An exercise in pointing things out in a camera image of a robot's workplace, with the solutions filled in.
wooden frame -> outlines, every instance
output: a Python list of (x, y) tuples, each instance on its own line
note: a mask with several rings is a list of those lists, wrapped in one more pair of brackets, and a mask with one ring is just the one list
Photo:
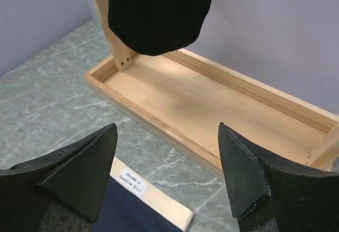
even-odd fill
[(339, 116), (184, 49), (139, 55), (110, 31), (108, 0), (94, 1), (114, 58), (84, 75), (90, 88), (219, 179), (221, 121), (297, 163), (328, 169), (339, 155)]

wooden post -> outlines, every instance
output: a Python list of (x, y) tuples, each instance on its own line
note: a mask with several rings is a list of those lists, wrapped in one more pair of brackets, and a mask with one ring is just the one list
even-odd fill
[(94, 0), (94, 2), (101, 20), (102, 29), (110, 45), (115, 65), (117, 69), (122, 72), (132, 64), (130, 56), (131, 49), (128, 48), (108, 26), (109, 0)]
[(333, 128), (324, 138), (322, 144), (315, 149), (305, 165), (324, 169), (329, 163), (333, 163), (339, 156), (339, 125)]

black cloth bag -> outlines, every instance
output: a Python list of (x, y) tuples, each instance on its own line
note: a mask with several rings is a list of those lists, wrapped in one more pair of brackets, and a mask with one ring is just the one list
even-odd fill
[(135, 52), (156, 56), (195, 42), (212, 0), (109, 0), (110, 29)]

purple wall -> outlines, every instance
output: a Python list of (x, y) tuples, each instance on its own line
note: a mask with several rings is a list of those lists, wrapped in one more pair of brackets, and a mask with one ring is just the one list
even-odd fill
[(91, 18), (86, 0), (0, 0), (0, 76)]
[(339, 0), (213, 0), (188, 49), (339, 113)]

dark blue cloth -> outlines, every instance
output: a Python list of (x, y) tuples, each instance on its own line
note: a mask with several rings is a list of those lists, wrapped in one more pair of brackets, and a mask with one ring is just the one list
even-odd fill
[(137, 196), (109, 178), (92, 232), (182, 232)]

